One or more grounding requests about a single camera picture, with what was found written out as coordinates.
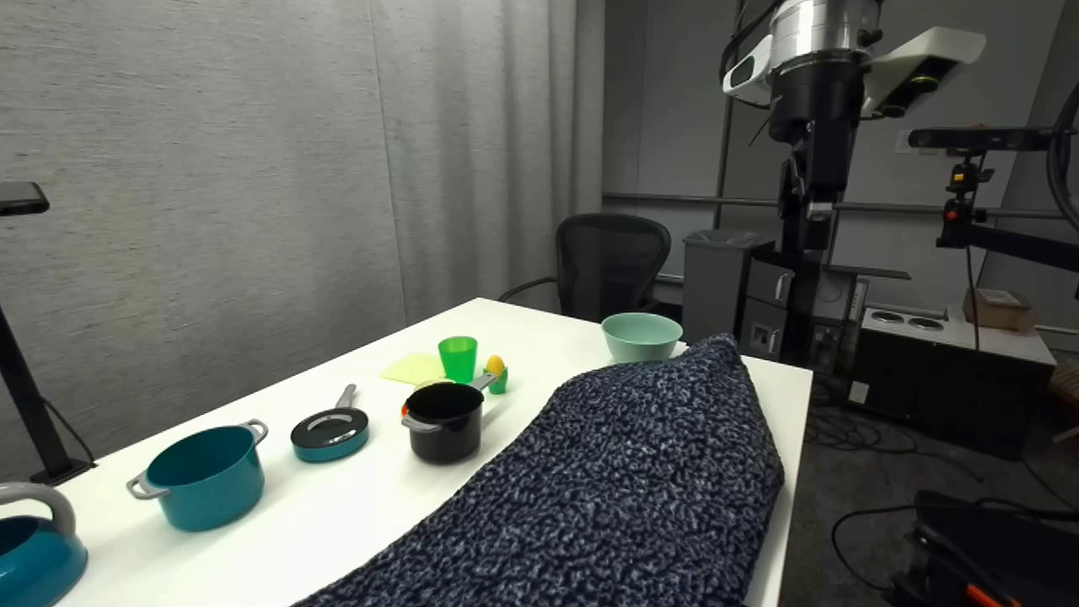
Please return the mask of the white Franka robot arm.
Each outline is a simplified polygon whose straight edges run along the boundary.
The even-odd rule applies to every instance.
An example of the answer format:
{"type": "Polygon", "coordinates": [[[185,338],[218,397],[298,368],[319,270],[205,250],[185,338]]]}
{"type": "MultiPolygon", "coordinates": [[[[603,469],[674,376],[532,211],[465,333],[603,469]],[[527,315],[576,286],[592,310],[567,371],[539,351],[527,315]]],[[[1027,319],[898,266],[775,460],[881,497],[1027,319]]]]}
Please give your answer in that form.
{"type": "Polygon", "coordinates": [[[811,351],[811,302],[862,113],[859,0],[785,0],[773,18],[773,126],[793,148],[780,180],[783,265],[793,270],[783,360],[811,351]]]}

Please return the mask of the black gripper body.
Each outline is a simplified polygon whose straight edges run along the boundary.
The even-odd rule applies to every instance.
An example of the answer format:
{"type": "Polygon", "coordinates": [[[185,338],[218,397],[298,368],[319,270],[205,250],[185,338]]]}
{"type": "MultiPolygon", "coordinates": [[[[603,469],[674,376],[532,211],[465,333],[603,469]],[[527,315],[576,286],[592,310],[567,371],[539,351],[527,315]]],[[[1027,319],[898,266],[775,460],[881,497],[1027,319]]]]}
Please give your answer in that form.
{"type": "Polygon", "coordinates": [[[804,202],[847,193],[862,79],[866,59],[854,50],[793,59],[773,74],[770,135],[794,151],[804,202]]]}

